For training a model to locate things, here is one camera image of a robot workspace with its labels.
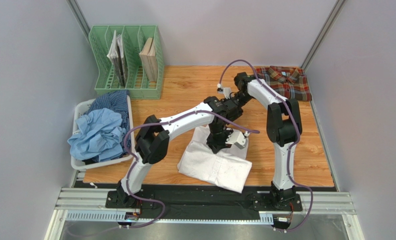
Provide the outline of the white long sleeve shirt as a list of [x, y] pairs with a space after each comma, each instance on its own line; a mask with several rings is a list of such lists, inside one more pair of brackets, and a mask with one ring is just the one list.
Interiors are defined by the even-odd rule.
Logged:
[[178, 172], [241, 193], [252, 167], [252, 163], [246, 160], [248, 142], [244, 147], [232, 145], [214, 154], [206, 144], [209, 134], [207, 126], [195, 128], [192, 140], [177, 164]]

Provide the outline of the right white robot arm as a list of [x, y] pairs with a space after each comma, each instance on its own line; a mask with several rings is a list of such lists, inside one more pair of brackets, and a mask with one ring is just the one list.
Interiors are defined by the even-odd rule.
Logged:
[[272, 208], [288, 210], [296, 200], [293, 183], [293, 160], [297, 141], [302, 133], [299, 104], [275, 92], [258, 75], [241, 72], [234, 77], [236, 93], [229, 93], [227, 119], [234, 121], [242, 113], [242, 107], [256, 99], [267, 110], [266, 132], [274, 145], [275, 173], [270, 195], [266, 198]]

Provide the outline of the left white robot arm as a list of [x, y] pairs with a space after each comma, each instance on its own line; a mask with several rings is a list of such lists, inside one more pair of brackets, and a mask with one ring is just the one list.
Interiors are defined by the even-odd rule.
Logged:
[[135, 151], [128, 150], [134, 160], [126, 176], [118, 182], [116, 190], [108, 193], [106, 208], [132, 208], [143, 201], [136, 193], [141, 190], [150, 169], [166, 157], [170, 141], [189, 130], [208, 125], [210, 134], [205, 146], [209, 147], [212, 154], [230, 148], [232, 143], [229, 141], [235, 131], [226, 125], [232, 124], [243, 114], [242, 107], [249, 100], [249, 96], [239, 93], [223, 99], [210, 96], [196, 107], [171, 117], [160, 119], [149, 116], [144, 124], [137, 126], [139, 133], [135, 138]]

